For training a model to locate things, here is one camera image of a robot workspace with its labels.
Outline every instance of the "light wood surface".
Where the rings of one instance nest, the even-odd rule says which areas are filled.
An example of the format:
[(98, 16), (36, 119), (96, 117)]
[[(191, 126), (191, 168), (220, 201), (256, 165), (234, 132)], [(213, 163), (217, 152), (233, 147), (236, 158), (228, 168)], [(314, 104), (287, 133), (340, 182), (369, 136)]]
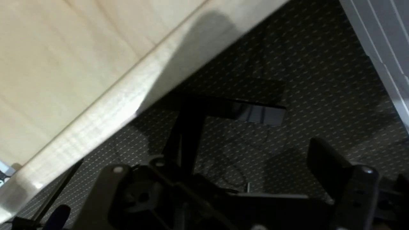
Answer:
[[(8, 115), (0, 122), (0, 142), (9, 140), (0, 156), (24, 165), (0, 188), (0, 223), (286, 3), (55, 2), (0, 6), (0, 23), (16, 23), (0, 25), (16, 32), (16, 39), (0, 37), (0, 49), (15, 58), (2, 64), (13, 72), (0, 77), (8, 81), (2, 82), (0, 113)], [(15, 57), (18, 41), (29, 45)], [(9, 126), (27, 128), (4, 132)]]

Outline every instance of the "wooden board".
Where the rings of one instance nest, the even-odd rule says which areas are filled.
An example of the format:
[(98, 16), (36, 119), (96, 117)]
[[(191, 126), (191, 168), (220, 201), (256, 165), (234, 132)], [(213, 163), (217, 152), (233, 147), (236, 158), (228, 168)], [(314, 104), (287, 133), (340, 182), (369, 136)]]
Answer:
[(0, 161), (25, 165), (204, 2), (2, 3)]
[[(105, 91), (101, 90), (93, 98), (87, 98), (89, 104), (82, 104), (84, 108), (82, 110), (78, 109), (76, 112), (77, 114), (72, 113), (71, 108), (67, 108), (67, 113), (76, 114), (77, 117), (72, 118), (72, 122), (68, 126), (62, 126), (58, 129), (53, 129), (58, 135), (53, 135), (53, 132), (47, 133), (44, 140), (52, 140), (49, 142), (43, 142), (43, 147), (39, 149), (35, 156), (30, 161), (26, 161), (26, 165), (4, 187), (0, 188), (0, 223), (16, 215), (35, 195), (44, 190), (75, 163), (84, 159), (107, 138), (135, 119), (140, 113), (144, 113), (144, 110), (146, 110), (150, 105), (178, 86), (209, 60), (215, 58), (219, 53), (237, 41), (242, 35), (248, 32), (269, 14), (274, 13), (284, 3), (286, 0), (208, 0), (193, 4), (191, 6), (191, 13), (188, 13), (190, 11), (183, 11), (187, 13), (186, 20), (182, 20), (179, 26), (173, 29), (168, 36), (163, 37), (156, 46), (153, 45), (151, 50), (147, 52), (144, 58), (139, 57), (139, 52), (130, 52), (126, 49), (126, 53), (128, 53), (130, 57), (124, 55), (122, 58), (124, 59), (123, 62), (116, 59), (119, 63), (118, 67), (121, 68), (126, 67), (126, 64), (131, 66), (128, 69), (123, 68), (123, 73), (121, 73), (121, 68), (118, 67), (113, 67), (113, 69), (110, 69), (109, 67), (112, 67), (112, 63), (105, 62), (107, 59), (117, 55), (117, 49), (113, 49), (113, 57), (110, 55), (110, 50), (108, 52), (107, 57), (100, 54), (104, 58), (95, 62), (100, 69), (96, 68), (93, 73), (104, 75), (108, 72), (105, 68), (108, 68), (110, 69), (110, 73), (116, 73), (119, 77), (117, 77), (116, 81), (105, 85), (108, 86), (105, 87)], [(82, 4), (76, 6), (76, 9), (80, 12), (81, 9), (87, 9), (91, 12), (100, 11), (99, 6), (91, 4), (91, 7), (89, 7)], [(95, 25), (99, 25), (99, 27), (105, 27), (104, 25), (107, 25), (107, 22), (100, 22), (105, 21), (104, 17), (99, 17), (100, 14), (95, 14), (95, 18), (91, 18), (96, 21)], [(119, 27), (124, 31), (117, 31), (116, 34), (128, 36), (133, 35), (132, 32), (128, 32), (128, 27), (132, 26), (126, 23)], [(149, 29), (141, 26), (140, 30), (144, 32)], [(126, 40), (122, 37), (122, 41), (124, 41), (124, 45), (119, 44), (119, 49), (123, 49), (123, 46), (133, 46), (130, 44), (130, 40), (126, 43)], [(68, 72), (72, 71), (71, 66), (64, 66), (64, 68), (55, 69), (53, 73), (50, 72), (50, 80), (66, 69), (68, 69)], [(93, 83), (96, 83), (100, 80), (95, 76), (90, 78), (98, 80)], [(77, 81), (80, 83), (75, 81), (75, 85), (82, 85), (84, 78), (78, 77)], [(94, 91), (91, 86), (85, 87), (85, 90), (80, 92), (76, 99), (82, 101), (82, 98), (85, 98), (84, 95), (87, 95), (90, 91)], [(53, 109), (53, 112), (39, 110), (39, 114), (54, 113), (54, 110), (58, 109)]]

